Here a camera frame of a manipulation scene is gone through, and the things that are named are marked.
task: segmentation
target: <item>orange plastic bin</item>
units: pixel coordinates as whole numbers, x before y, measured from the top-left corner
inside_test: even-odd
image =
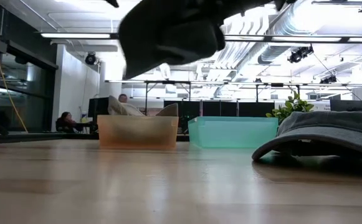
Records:
[[[178,117],[98,115],[101,148],[175,149]]]

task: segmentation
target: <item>man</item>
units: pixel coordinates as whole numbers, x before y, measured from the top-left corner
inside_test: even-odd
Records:
[[[118,96],[118,100],[121,102],[121,103],[126,103],[126,101],[128,100],[128,97],[125,95],[125,94],[120,94],[120,96]]]

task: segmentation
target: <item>cap brim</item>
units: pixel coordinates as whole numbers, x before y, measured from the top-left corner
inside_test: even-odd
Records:
[[[306,128],[297,128],[291,130],[287,133],[277,136],[275,139],[265,143],[260,146],[252,155],[253,160],[258,160],[262,156],[266,155],[268,152],[277,148],[277,146],[286,143],[293,142],[298,140],[312,140],[327,142],[333,145],[338,145],[345,147],[346,149],[351,149],[353,151],[362,153],[362,133],[358,131],[353,131],[343,128],[333,128],[333,127],[306,127]]]

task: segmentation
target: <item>teal plastic bin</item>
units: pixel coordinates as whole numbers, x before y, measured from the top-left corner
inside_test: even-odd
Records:
[[[189,141],[203,148],[257,148],[276,137],[277,118],[197,117]]]

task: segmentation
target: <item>person sitting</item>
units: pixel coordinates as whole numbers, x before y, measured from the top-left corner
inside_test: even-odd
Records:
[[[82,131],[83,127],[73,121],[70,112],[63,112],[62,116],[56,120],[56,131],[64,133],[75,133],[74,130]]]
[[[126,103],[128,101],[128,97],[124,93],[122,93],[120,94],[120,96],[118,96],[118,100],[120,103]]]

